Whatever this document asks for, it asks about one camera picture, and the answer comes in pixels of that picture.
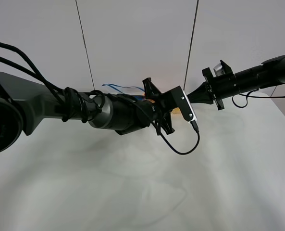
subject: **robotic arm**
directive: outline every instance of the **robotic arm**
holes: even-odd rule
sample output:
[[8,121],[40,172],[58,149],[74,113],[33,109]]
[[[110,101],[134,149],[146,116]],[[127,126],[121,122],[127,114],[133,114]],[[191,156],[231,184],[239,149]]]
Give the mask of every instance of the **robotic arm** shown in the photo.
[[[10,50],[28,60],[17,48],[1,43],[0,46],[8,46]],[[1,57],[0,62],[18,66]],[[224,109],[224,98],[285,83],[285,55],[235,74],[221,61],[214,69],[216,77],[213,77],[209,68],[204,69],[202,73],[206,81],[188,96],[180,86],[161,93],[151,79],[147,78],[143,80],[146,100],[139,101],[124,94],[77,92],[70,88],[51,90],[50,87],[53,85],[40,78],[42,75],[32,62],[29,65],[35,71],[29,71],[30,75],[39,77],[44,85],[0,72],[0,152],[10,147],[22,131],[26,135],[31,135],[42,119],[60,118],[64,122],[68,119],[80,119],[94,128],[115,130],[120,135],[152,124],[157,135],[162,136],[176,153],[188,154],[195,150],[200,139],[197,117],[191,103],[213,104],[215,101],[221,110]],[[191,123],[198,134],[197,144],[187,153],[175,150],[161,133],[161,128],[167,135],[174,132],[170,112],[175,108],[180,109],[183,118]]]
[[251,90],[263,89],[285,84],[285,55],[269,59],[262,65],[233,73],[224,61],[214,67],[216,77],[211,70],[202,70],[205,82],[188,95],[191,103],[213,104],[218,110],[224,109],[222,99]]

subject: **white backdrop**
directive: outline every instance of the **white backdrop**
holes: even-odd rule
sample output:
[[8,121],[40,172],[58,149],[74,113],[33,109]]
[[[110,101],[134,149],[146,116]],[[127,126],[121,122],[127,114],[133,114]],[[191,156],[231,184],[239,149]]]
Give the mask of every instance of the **white backdrop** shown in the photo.
[[[74,0],[0,0],[0,42],[20,48],[55,85],[93,89]],[[0,56],[27,67],[11,51]],[[3,64],[0,71],[32,79]]]
[[78,0],[96,88],[184,85],[196,0]]

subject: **black cylinder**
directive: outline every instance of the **black cylinder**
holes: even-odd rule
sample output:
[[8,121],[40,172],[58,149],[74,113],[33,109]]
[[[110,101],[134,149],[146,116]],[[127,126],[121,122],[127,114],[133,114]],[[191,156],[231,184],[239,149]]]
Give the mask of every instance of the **black cylinder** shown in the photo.
[[228,98],[251,90],[285,83],[285,56],[263,62],[263,65],[215,77],[211,84],[218,99]]
[[[94,100],[98,105],[101,104],[100,96],[96,96]],[[102,112],[89,121],[89,124],[94,128],[125,130],[135,122],[134,113],[135,108],[117,100],[116,97],[110,99],[105,96]]]

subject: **black bracket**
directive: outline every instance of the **black bracket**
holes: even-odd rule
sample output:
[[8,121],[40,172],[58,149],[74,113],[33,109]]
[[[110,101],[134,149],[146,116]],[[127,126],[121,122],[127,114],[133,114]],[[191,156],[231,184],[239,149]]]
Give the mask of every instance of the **black bracket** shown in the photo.
[[146,99],[153,100],[161,111],[160,118],[155,121],[159,127],[157,135],[159,135],[160,127],[167,135],[174,132],[170,112],[175,108],[180,109],[182,116],[186,121],[189,122],[197,119],[191,108],[189,99],[180,86],[165,93],[161,93],[161,91],[152,83],[151,78],[143,80],[143,85]]
[[211,70],[209,68],[206,68],[202,70],[202,74],[205,77],[205,80],[209,86],[209,93],[213,95],[213,99],[217,105],[218,110],[224,109],[223,101],[222,99],[216,98],[216,86],[214,84],[214,76],[211,73]]

